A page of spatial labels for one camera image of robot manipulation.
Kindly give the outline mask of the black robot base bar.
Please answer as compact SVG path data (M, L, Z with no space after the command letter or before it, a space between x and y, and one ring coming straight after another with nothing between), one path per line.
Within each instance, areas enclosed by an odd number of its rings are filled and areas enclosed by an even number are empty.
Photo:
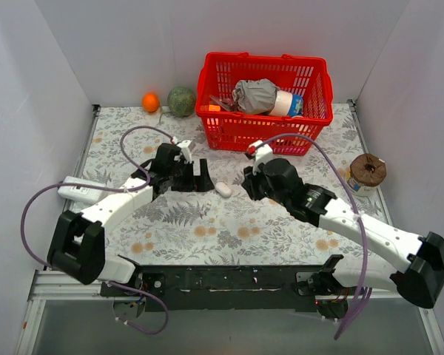
M280 310L345 317L352 288L321 266L139 266L130 279L171 311Z

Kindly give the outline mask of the white rectangular device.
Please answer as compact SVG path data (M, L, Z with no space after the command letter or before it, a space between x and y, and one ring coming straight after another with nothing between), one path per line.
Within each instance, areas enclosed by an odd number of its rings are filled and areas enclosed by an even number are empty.
M96 187L104 188L103 183L66 176L63 184L58 188L58 194L62 198L75 202L93 205L104 195L104 190L95 189Z

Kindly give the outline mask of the pink blue cup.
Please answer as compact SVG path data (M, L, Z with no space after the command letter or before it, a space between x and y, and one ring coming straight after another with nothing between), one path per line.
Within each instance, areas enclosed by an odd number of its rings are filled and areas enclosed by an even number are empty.
M273 109L268 113L270 116L275 117L295 117L303 115L304 101L299 95L291 92L278 90L275 105Z

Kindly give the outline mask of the jar with brown lid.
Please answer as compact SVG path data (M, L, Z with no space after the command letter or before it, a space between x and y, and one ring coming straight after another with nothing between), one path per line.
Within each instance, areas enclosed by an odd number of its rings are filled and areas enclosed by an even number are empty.
M354 194L364 197L374 192L386 175L385 161L364 153L351 162L346 173L346 183Z

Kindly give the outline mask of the green melon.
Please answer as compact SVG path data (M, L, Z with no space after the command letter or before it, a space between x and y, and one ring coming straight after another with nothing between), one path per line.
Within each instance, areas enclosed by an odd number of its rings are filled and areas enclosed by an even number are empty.
M190 116L195 110L196 96L188 87L175 87L167 97L169 111L176 117Z

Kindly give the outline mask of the orange fruit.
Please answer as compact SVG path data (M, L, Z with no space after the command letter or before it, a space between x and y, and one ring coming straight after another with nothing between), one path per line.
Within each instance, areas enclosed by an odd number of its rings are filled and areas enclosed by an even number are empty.
M141 106L146 112L156 112L160 108L160 101L158 96L153 92L148 92L144 94L141 99Z

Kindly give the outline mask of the orange item in basket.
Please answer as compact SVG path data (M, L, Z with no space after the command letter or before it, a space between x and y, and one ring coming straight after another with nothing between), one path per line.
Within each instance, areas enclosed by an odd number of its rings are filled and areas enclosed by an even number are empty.
M210 105L207 105L207 106L206 106L205 110L207 110L207 111L209 111L209 112L220 112L221 107L218 106L218 105L212 105L212 104L210 104Z

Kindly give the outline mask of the white earbud charging case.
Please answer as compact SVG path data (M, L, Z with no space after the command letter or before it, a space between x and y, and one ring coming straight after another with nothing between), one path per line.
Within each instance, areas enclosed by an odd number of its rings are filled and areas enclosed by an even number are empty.
M215 191L223 198L229 198L232 196L232 189L223 181L219 181L215 184Z

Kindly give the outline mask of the red plastic shopping basket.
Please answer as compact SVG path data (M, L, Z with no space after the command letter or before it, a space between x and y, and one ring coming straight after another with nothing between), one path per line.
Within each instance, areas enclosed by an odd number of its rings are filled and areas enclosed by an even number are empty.
M212 149L243 151L275 137L276 154L305 155L333 120L332 81L318 57L208 53L195 110Z

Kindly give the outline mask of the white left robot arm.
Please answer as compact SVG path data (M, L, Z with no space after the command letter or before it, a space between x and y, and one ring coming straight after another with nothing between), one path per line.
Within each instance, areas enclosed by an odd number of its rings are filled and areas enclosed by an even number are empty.
M194 174L192 141L163 143L148 161L149 171L132 173L120 193L107 195L93 206L75 213L65 211L56 224L47 262L84 285L96 280L117 282L126 295L142 289L136 264L106 253L106 234L139 208L150 204L166 191L208 192L214 189L207 160L201 159L200 174Z

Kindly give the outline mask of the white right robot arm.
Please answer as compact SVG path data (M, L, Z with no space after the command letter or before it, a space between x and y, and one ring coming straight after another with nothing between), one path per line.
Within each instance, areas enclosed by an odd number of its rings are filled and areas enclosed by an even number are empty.
M286 159L275 158L243 170L242 187L252 200L269 198L296 220L333 231L376 254L379 259L330 257L305 281L316 294L345 288L396 291L411 304L431 309L444 286L444 238L410 233L366 214L356 214L344 200L321 186L304 183Z

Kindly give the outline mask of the grey crumpled bag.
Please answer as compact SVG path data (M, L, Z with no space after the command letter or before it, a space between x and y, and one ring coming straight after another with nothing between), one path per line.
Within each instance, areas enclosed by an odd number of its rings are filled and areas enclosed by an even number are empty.
M232 100L240 112L258 115L271 111L280 88L269 79L239 80L232 90Z

